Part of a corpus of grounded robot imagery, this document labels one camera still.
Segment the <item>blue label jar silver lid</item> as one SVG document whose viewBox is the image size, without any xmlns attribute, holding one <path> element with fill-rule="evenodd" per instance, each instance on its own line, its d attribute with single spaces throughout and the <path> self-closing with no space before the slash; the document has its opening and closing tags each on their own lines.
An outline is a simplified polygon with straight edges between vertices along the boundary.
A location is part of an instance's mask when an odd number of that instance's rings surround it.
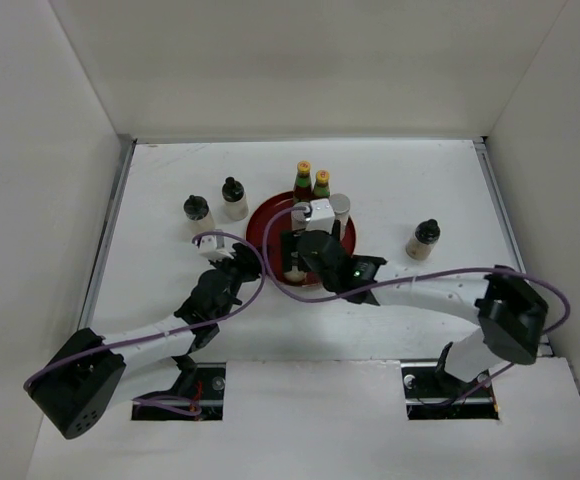
<svg viewBox="0 0 580 480">
<path fill-rule="evenodd" d="M 329 197 L 329 201 L 335 214 L 335 219 L 340 223 L 341 235 L 344 235 L 349 220 L 351 201 L 348 196 L 342 193 L 332 194 Z"/>
</svg>

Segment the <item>sauce bottle yellow cap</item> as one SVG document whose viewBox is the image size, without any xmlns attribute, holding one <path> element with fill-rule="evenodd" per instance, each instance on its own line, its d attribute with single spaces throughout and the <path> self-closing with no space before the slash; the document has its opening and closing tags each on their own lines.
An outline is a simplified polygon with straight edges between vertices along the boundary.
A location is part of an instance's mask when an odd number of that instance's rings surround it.
<svg viewBox="0 0 580 480">
<path fill-rule="evenodd" d="M 297 164 L 296 176 L 293 186 L 293 202 L 309 202 L 313 198 L 313 185 L 311 176 L 311 164 L 308 161 L 300 161 Z"/>
<path fill-rule="evenodd" d="M 315 183 L 313 186 L 313 198 L 323 199 L 330 197 L 330 174 L 327 170 L 319 170 L 315 175 Z"/>
</svg>

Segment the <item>chrome top grinder jar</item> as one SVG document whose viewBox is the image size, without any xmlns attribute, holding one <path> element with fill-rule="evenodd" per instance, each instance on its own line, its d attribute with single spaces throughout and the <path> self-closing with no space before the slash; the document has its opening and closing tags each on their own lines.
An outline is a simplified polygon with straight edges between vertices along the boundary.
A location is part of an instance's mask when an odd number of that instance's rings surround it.
<svg viewBox="0 0 580 480">
<path fill-rule="evenodd" d="M 282 255 L 282 274 L 286 282 L 301 284 L 306 279 L 306 273 L 299 268 L 298 256 L 295 252 Z"/>
</svg>

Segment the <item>black cap spice jar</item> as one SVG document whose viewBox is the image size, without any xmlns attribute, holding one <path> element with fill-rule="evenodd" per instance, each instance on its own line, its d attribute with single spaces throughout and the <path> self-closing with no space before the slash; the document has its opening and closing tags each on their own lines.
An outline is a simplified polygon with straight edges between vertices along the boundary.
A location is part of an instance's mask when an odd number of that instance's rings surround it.
<svg viewBox="0 0 580 480">
<path fill-rule="evenodd" d="M 413 260 L 424 261 L 430 256 L 440 236 L 441 229 L 436 219 L 423 221 L 406 244 L 406 253 Z"/>
</svg>

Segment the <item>blue label peppercorn jar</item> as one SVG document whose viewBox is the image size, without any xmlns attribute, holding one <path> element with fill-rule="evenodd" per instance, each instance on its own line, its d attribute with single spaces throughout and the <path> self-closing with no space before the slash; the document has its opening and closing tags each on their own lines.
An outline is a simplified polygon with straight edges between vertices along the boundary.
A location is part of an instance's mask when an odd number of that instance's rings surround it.
<svg viewBox="0 0 580 480">
<path fill-rule="evenodd" d="M 291 229 L 293 232 L 301 232 L 307 228 L 310 221 L 311 209 L 308 202 L 298 202 L 294 205 L 291 215 Z"/>
</svg>

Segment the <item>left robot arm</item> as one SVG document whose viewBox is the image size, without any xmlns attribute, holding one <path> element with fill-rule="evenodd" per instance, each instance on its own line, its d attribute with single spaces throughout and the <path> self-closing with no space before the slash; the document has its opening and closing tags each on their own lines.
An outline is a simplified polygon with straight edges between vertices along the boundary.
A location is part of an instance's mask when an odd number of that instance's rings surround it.
<svg viewBox="0 0 580 480">
<path fill-rule="evenodd" d="M 25 382 L 29 397 L 64 439 L 84 435 L 108 408 L 127 400 L 185 417 L 201 413 L 196 401 L 186 409 L 172 404 L 193 390 L 197 366 L 190 356 L 219 334 L 221 322 L 245 308 L 241 287 L 265 280 L 261 252 L 246 241 L 226 254 L 212 252 L 210 264 L 165 319 L 117 334 L 80 329 Z"/>
</svg>

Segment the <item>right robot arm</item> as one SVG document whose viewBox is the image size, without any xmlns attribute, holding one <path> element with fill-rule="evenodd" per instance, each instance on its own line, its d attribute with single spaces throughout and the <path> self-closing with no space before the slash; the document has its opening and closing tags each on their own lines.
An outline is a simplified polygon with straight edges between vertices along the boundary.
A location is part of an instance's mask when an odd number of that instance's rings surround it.
<svg viewBox="0 0 580 480">
<path fill-rule="evenodd" d="M 537 359 L 548 305 L 513 269 L 407 273 L 382 257 L 351 255 L 337 237 L 320 230 L 288 235 L 283 249 L 327 291 L 350 303 L 412 307 L 475 325 L 472 334 L 450 342 L 440 354 L 433 380 L 445 395 L 459 394 L 502 362 L 532 365 Z"/>
</svg>

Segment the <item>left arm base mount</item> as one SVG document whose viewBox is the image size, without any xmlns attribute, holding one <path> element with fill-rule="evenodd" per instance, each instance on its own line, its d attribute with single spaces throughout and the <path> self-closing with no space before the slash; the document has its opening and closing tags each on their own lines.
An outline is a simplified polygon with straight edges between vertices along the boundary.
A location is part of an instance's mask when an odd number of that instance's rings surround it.
<svg viewBox="0 0 580 480">
<path fill-rule="evenodd" d="M 226 363 L 195 362 L 190 356 L 175 357 L 179 376 L 167 390 L 141 396 L 134 403 L 132 421 L 221 421 L 224 413 Z"/>
</svg>

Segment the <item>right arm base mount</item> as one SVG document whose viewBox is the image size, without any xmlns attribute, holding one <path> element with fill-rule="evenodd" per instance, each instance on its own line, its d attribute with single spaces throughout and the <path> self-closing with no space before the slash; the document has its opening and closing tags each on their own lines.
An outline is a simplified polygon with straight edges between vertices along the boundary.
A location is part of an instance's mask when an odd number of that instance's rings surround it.
<svg viewBox="0 0 580 480">
<path fill-rule="evenodd" d="M 402 384 L 406 415 L 412 421 L 498 420 L 498 405 L 489 378 L 480 373 L 466 383 L 441 373 L 433 361 L 403 362 Z"/>
</svg>

